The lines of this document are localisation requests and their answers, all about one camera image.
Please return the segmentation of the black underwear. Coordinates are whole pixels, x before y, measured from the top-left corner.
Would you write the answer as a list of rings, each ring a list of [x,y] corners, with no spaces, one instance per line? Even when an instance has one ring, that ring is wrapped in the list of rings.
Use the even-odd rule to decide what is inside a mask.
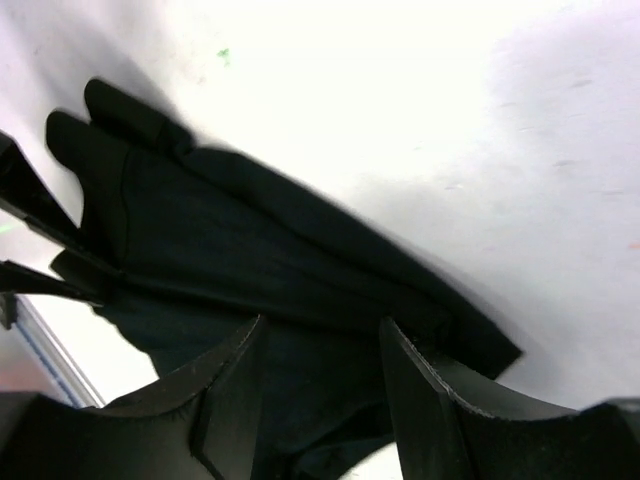
[[[439,275],[356,218],[98,79],[46,144],[78,178],[81,227],[120,270],[96,314],[158,375],[268,320],[256,479],[337,479],[387,445],[378,329],[392,318],[497,378],[520,349]]]

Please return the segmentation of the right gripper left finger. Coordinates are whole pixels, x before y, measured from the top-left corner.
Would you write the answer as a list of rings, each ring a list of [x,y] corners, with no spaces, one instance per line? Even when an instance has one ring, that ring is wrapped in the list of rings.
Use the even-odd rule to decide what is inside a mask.
[[[257,317],[171,374],[103,408],[1,396],[4,479],[248,479],[262,405]]]

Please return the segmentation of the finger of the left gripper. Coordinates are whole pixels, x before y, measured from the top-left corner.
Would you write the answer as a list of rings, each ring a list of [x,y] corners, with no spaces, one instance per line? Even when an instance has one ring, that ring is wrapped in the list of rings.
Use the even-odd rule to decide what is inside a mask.
[[[98,269],[118,274],[111,259],[73,223],[5,132],[1,132],[1,209]]]
[[[1,292],[57,296],[93,306],[105,303],[105,298],[101,295],[79,289],[65,281],[11,261],[1,262]]]

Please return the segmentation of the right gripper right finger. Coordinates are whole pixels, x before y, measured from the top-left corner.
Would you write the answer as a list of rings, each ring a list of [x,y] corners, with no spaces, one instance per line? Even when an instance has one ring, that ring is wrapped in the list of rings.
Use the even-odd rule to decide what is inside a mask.
[[[416,345],[391,319],[379,337],[404,478],[638,478],[638,399],[572,410]]]

